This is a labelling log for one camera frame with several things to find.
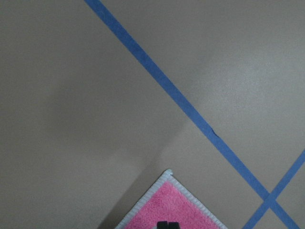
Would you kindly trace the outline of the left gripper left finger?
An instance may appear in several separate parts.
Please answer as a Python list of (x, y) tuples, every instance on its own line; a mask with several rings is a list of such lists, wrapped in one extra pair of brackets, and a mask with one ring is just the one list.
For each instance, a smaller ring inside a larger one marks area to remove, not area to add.
[(168, 229), (168, 222), (167, 221), (157, 222), (157, 229)]

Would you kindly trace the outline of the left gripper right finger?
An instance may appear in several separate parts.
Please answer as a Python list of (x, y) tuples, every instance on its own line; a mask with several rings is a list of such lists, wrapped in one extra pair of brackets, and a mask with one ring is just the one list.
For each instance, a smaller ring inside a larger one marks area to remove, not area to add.
[(169, 222), (168, 229), (179, 229), (179, 223), (178, 222)]

